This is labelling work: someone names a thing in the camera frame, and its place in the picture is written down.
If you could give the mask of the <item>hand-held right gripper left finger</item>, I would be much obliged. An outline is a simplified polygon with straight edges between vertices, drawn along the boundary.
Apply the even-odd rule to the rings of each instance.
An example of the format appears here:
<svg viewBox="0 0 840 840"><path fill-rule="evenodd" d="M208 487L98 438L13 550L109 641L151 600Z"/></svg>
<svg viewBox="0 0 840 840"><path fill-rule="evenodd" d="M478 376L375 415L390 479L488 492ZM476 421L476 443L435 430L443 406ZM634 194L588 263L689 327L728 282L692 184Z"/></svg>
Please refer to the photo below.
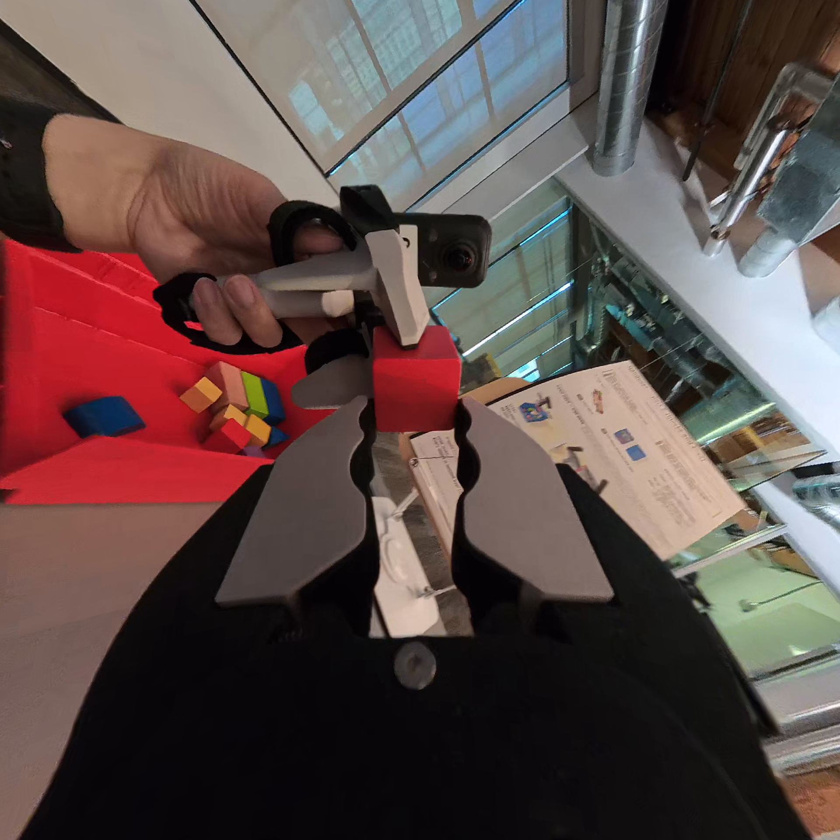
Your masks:
<svg viewBox="0 0 840 840"><path fill-rule="evenodd" d="M237 635L370 634L374 438L372 400L357 396L277 458L215 596Z"/></svg>

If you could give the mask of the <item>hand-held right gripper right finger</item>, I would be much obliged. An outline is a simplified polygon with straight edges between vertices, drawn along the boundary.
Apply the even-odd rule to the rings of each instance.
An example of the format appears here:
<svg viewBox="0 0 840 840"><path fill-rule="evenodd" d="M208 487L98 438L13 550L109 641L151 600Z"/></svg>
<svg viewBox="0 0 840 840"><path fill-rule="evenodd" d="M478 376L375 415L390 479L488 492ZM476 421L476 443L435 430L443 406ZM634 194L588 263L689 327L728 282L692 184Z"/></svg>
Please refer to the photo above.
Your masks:
<svg viewBox="0 0 840 840"><path fill-rule="evenodd" d="M451 571L474 635L530 631L544 608L603 606L615 593L551 457L472 398L455 413Z"/></svg>

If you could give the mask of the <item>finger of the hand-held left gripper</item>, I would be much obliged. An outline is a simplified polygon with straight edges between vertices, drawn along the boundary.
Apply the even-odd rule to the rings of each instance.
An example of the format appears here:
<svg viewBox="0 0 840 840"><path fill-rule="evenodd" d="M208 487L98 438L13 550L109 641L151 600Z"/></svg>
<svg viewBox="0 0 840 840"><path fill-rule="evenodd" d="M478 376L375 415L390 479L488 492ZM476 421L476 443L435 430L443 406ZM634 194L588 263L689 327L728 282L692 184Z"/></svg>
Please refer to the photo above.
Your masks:
<svg viewBox="0 0 840 840"><path fill-rule="evenodd" d="M401 225L365 235L378 280L373 292L385 324L404 350L420 343L430 321L418 277L419 236L416 225Z"/></svg>
<svg viewBox="0 0 840 840"><path fill-rule="evenodd" d="M374 395L373 367L369 358L339 358L309 373L294 384L290 399L304 410L336 410L357 397Z"/></svg>

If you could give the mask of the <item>red plastic bin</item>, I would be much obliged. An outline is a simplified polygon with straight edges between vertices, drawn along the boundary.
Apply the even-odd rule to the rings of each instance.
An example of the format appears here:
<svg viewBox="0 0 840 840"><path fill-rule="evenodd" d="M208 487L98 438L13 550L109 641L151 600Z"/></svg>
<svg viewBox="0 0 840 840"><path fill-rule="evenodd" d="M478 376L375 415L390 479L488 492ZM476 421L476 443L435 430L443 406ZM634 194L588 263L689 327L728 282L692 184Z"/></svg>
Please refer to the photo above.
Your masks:
<svg viewBox="0 0 840 840"><path fill-rule="evenodd" d="M291 401L303 348L228 356L169 329L137 259L2 243L2 502L8 505L221 502L329 411ZM210 423L179 399L218 361L274 382L289 439L266 458L203 448ZM146 423L79 438L66 410L123 396Z"/></svg>

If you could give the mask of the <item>person's left hand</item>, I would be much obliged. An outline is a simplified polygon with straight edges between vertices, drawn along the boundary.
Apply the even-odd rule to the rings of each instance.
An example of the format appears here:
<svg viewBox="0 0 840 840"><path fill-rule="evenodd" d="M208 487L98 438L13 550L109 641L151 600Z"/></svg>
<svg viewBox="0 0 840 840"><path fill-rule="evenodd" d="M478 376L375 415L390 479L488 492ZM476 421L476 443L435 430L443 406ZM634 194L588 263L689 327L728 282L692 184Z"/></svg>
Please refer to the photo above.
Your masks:
<svg viewBox="0 0 840 840"><path fill-rule="evenodd" d="M52 118L42 141L49 194L73 246L134 254L166 282L199 280L205 335L227 346L249 336L277 346L282 327L249 276L275 265L268 223L286 201L266 177L222 155L123 125Z"/></svg>

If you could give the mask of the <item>tan wooden block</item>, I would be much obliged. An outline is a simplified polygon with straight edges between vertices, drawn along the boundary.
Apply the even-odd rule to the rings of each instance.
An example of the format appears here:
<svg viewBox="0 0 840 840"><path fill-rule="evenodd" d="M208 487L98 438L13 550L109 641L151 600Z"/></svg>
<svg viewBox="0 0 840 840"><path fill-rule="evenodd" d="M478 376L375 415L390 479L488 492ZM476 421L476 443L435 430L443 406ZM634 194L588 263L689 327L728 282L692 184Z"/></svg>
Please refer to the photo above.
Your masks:
<svg viewBox="0 0 840 840"><path fill-rule="evenodd" d="M204 372L205 377L220 391L220 396L210 405L209 411L217 413L227 406L246 412L249 408L242 371L225 361L218 361Z"/></svg>

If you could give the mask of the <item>wooden framed instruction sign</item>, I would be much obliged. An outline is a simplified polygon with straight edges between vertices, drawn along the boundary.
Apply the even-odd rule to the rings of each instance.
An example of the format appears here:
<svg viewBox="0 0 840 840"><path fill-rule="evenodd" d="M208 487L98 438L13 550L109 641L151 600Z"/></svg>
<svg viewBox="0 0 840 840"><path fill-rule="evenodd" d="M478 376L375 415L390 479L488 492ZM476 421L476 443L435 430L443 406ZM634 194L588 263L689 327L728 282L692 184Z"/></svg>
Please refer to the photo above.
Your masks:
<svg viewBox="0 0 840 840"><path fill-rule="evenodd" d="M507 377L467 394L570 467L661 559L670 560L744 510L681 422L631 362L527 385ZM426 510L453 540L455 432L406 437Z"/></svg>

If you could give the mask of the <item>large window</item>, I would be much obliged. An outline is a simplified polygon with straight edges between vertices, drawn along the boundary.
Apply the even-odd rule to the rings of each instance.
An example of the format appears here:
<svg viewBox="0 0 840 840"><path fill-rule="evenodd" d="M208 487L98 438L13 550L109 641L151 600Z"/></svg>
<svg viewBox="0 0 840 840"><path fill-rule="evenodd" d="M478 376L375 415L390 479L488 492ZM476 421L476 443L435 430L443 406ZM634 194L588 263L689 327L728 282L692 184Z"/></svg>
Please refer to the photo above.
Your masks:
<svg viewBox="0 0 840 840"><path fill-rule="evenodd" d="M571 109L603 2L192 2L331 187L415 207Z"/></svg>

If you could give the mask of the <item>blue half-cylinder block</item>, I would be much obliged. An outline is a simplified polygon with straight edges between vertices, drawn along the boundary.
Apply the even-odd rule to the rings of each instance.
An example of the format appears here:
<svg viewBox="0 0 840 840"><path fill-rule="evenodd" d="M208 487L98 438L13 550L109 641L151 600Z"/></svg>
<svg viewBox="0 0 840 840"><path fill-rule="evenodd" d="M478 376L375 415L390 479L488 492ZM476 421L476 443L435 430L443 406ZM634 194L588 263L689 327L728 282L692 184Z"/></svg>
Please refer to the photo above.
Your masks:
<svg viewBox="0 0 840 840"><path fill-rule="evenodd" d="M123 396L108 395L74 406L63 419L81 439L115 438L142 431L145 421Z"/></svg>

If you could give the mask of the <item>white beam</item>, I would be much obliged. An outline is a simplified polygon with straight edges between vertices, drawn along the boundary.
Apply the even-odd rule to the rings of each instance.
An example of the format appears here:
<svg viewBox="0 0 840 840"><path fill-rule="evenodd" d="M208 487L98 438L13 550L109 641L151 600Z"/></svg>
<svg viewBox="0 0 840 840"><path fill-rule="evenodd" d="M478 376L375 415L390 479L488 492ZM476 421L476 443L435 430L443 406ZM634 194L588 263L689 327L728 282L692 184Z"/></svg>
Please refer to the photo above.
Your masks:
<svg viewBox="0 0 840 840"><path fill-rule="evenodd" d="M701 166L682 182L684 156L673 138L646 121L626 173L601 177L582 156L560 171L560 181L742 375L836 463L838 353L816 334L812 316L838 296L838 263L804 245L771 275L743 276L738 262L762 229L750 213L719 255L704 255L707 197L723 180Z"/></svg>

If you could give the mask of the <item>metal pipe fittings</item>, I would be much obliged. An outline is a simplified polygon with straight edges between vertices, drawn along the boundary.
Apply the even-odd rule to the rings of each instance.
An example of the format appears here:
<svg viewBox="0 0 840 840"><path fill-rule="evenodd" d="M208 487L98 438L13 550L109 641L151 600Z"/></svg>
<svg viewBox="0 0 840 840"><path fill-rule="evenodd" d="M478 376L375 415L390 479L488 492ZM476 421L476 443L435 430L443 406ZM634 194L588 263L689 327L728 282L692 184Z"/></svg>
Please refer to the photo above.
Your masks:
<svg viewBox="0 0 840 840"><path fill-rule="evenodd" d="M703 253L716 256L759 194L763 230L738 263L745 277L775 272L839 222L839 76L800 62L782 68L734 162Z"/></svg>

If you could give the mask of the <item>black wristwatch band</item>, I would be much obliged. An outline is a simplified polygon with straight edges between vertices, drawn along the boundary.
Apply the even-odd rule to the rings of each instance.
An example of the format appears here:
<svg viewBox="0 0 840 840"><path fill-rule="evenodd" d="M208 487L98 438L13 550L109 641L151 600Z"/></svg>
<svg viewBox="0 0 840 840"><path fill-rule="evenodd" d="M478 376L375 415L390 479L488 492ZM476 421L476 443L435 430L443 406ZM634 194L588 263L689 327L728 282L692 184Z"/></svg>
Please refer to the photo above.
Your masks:
<svg viewBox="0 0 840 840"><path fill-rule="evenodd" d="M30 101L1 99L1 231L27 247L79 254L49 192L43 140L58 112Z"/></svg>

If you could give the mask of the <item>silver ventilation duct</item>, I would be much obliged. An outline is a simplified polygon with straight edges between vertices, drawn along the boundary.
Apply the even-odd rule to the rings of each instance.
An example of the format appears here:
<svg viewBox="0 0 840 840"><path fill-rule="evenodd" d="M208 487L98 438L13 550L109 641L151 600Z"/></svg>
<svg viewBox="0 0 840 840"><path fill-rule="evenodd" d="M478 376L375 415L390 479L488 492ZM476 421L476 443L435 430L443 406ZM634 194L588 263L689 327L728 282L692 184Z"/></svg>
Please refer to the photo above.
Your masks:
<svg viewBox="0 0 840 840"><path fill-rule="evenodd" d="M599 176L621 175L635 163L667 8L667 1L606 4L592 155Z"/></svg>

